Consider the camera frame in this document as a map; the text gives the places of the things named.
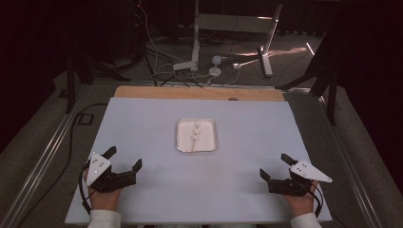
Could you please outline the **white metal-rimmed tray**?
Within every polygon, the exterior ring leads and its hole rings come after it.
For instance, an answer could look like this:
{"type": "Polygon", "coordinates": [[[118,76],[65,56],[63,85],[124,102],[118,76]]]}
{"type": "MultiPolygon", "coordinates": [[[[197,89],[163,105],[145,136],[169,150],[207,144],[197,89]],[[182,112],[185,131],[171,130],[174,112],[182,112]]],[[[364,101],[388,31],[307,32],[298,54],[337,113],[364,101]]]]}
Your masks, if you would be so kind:
{"type": "Polygon", "coordinates": [[[212,119],[184,118],[177,122],[176,147],[179,151],[183,153],[212,152],[217,149],[217,146],[216,125],[212,119]],[[200,122],[201,127],[194,151],[190,152],[194,122],[200,122]]]}

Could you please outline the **person's right hand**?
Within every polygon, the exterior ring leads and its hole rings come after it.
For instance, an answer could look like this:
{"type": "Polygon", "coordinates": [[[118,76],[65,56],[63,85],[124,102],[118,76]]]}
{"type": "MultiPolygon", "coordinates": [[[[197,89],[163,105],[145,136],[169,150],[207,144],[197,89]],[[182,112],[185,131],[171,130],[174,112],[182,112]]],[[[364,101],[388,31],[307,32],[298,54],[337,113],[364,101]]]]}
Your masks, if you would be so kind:
{"type": "Polygon", "coordinates": [[[315,191],[318,184],[318,180],[312,180],[310,191],[303,197],[283,196],[293,217],[314,212],[315,191]]]}

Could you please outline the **metal floor rail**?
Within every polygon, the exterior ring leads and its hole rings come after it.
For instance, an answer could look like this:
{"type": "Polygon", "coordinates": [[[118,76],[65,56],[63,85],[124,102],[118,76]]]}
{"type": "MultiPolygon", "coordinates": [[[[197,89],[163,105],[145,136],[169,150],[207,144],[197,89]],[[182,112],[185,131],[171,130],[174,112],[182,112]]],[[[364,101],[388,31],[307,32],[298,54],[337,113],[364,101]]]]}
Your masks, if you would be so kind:
{"type": "Polygon", "coordinates": [[[317,104],[320,108],[321,115],[325,118],[327,127],[330,129],[332,137],[336,142],[336,153],[339,156],[339,160],[343,167],[344,173],[351,185],[351,189],[355,195],[355,201],[359,205],[361,213],[366,220],[368,228],[383,228],[380,219],[374,209],[374,205],[360,180],[358,173],[355,170],[353,162],[350,158],[350,152],[348,151],[343,138],[336,128],[332,125],[327,116],[327,102],[320,96],[317,98],[317,104]]]}
{"type": "Polygon", "coordinates": [[[55,133],[52,135],[52,138],[49,140],[44,152],[29,172],[10,208],[1,219],[0,228],[14,228],[19,223],[41,179],[52,162],[54,155],[69,131],[75,118],[75,114],[78,112],[78,105],[85,98],[90,89],[90,85],[83,85],[77,92],[75,104],[72,106],[68,114],[64,115],[62,121],[55,130],[55,133]]]}

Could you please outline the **black square floor frame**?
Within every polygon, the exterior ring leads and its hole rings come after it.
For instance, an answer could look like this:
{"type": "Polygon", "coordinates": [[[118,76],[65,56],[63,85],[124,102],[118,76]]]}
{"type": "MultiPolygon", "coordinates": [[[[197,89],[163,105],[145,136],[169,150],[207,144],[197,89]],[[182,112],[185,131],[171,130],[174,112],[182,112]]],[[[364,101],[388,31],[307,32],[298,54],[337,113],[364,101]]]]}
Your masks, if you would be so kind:
{"type": "Polygon", "coordinates": [[[78,125],[92,125],[94,120],[93,114],[82,113],[78,116],[78,125]]]}

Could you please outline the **white power strip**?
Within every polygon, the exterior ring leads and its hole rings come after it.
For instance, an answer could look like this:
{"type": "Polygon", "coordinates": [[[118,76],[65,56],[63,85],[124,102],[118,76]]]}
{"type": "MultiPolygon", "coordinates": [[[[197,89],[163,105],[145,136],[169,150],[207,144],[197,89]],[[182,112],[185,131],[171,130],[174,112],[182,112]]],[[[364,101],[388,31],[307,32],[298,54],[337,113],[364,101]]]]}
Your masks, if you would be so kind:
{"type": "Polygon", "coordinates": [[[173,69],[175,71],[184,70],[184,69],[197,70],[198,66],[197,66],[196,62],[190,61],[190,62],[174,64],[173,69]]]}

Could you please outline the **black stand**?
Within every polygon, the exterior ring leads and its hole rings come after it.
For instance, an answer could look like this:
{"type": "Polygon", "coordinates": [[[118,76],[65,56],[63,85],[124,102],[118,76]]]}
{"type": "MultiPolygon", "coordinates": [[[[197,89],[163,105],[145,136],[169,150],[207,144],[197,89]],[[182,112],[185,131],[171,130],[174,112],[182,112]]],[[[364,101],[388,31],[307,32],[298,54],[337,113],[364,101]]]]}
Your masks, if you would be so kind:
{"type": "Polygon", "coordinates": [[[294,86],[316,78],[317,80],[310,89],[310,94],[314,97],[320,97],[325,90],[328,90],[326,116],[331,125],[336,124],[335,106],[337,83],[337,48],[333,47],[333,41],[332,32],[326,32],[304,74],[287,84],[276,86],[276,89],[289,90],[294,86]]]}
{"type": "Polygon", "coordinates": [[[91,69],[95,68],[103,72],[106,76],[122,82],[128,82],[129,79],[118,74],[114,70],[104,66],[100,62],[96,61],[82,50],[72,47],[67,52],[67,108],[66,113],[70,113],[76,103],[75,92],[75,78],[78,77],[82,83],[91,84],[94,77],[91,73],[91,69]]]}

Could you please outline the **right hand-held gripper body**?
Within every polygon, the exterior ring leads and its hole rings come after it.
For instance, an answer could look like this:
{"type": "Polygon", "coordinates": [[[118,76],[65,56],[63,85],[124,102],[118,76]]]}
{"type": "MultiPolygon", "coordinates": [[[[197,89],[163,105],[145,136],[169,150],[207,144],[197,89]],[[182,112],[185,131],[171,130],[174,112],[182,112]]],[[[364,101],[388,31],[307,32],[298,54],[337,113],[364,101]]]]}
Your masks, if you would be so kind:
{"type": "Polygon", "coordinates": [[[267,184],[270,193],[291,197],[303,197],[311,189],[312,181],[332,182],[333,179],[307,161],[288,161],[290,178],[286,180],[272,180],[267,184]]]}

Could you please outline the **person's left hand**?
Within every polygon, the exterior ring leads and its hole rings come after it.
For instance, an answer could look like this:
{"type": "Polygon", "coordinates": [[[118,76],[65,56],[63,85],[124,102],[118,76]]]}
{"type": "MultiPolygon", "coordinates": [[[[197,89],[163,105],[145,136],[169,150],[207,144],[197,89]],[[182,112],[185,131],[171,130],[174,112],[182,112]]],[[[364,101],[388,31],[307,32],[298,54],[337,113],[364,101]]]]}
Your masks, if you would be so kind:
{"type": "Polygon", "coordinates": [[[93,210],[116,211],[118,209],[122,189],[110,193],[99,193],[89,186],[87,190],[89,193],[90,205],[93,210]]]}

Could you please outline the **white round device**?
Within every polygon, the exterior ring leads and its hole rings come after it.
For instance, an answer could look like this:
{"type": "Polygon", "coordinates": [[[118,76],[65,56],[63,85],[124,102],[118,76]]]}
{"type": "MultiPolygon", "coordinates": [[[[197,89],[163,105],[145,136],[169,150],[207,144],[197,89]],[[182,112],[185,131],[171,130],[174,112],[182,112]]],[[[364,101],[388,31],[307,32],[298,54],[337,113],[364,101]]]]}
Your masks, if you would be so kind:
{"type": "Polygon", "coordinates": [[[221,57],[219,55],[215,55],[212,58],[212,64],[214,66],[209,69],[209,74],[214,77],[220,76],[221,70],[219,69],[219,65],[221,64],[221,57]]]}

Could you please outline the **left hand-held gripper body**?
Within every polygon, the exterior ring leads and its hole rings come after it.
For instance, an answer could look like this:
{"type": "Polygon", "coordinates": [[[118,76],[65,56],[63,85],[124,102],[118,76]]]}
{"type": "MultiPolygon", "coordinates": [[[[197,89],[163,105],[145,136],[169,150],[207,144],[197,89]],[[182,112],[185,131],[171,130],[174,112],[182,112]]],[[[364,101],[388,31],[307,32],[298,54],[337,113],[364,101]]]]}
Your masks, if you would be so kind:
{"type": "Polygon", "coordinates": [[[137,166],[130,171],[114,173],[111,161],[104,156],[94,153],[89,160],[86,185],[99,193],[111,193],[136,183],[137,166]]]}

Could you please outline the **light blue table mat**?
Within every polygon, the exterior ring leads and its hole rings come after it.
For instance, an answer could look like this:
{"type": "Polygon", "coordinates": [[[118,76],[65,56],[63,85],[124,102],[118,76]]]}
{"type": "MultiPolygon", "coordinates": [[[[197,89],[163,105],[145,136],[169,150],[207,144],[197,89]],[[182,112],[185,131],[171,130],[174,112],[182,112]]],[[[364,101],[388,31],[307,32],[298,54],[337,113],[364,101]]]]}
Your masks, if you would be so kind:
{"type": "Polygon", "coordinates": [[[120,196],[124,224],[224,224],[283,222],[291,215],[283,198],[268,191],[259,172],[288,178],[287,154],[309,155],[286,102],[113,98],[92,146],[116,147],[115,172],[136,161],[137,183],[120,196]],[[183,153],[176,127],[183,118],[214,121],[218,146],[183,153]]]}

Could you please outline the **thin wooden skewer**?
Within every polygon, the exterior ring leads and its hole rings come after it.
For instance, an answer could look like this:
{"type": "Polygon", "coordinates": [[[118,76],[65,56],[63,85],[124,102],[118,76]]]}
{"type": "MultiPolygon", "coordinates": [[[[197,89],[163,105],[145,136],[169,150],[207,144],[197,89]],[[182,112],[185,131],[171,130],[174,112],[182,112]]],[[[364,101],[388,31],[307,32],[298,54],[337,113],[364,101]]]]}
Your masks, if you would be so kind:
{"type": "MultiPolygon", "coordinates": [[[[198,134],[198,136],[199,136],[199,132],[200,132],[199,129],[195,129],[195,127],[193,127],[192,134],[193,134],[193,133],[196,133],[196,134],[198,134]]],[[[192,140],[191,140],[190,152],[193,152],[193,151],[194,151],[195,143],[196,143],[196,141],[192,141],[192,140]]]]}

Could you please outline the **white metal desk frame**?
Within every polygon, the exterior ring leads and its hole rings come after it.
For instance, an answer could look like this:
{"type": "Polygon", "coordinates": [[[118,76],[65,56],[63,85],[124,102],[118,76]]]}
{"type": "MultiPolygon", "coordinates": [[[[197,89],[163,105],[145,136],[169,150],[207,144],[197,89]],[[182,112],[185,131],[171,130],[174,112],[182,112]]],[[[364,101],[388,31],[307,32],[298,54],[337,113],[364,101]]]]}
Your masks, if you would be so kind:
{"type": "Polygon", "coordinates": [[[199,31],[201,29],[266,33],[266,43],[259,47],[258,55],[262,63],[264,75],[266,77],[271,77],[273,75],[273,70],[270,64],[269,48],[277,28],[281,9],[282,4],[276,4],[274,14],[269,17],[206,14],[200,13],[199,0],[195,0],[194,44],[190,61],[190,70],[192,72],[198,71],[200,52],[199,31]]]}

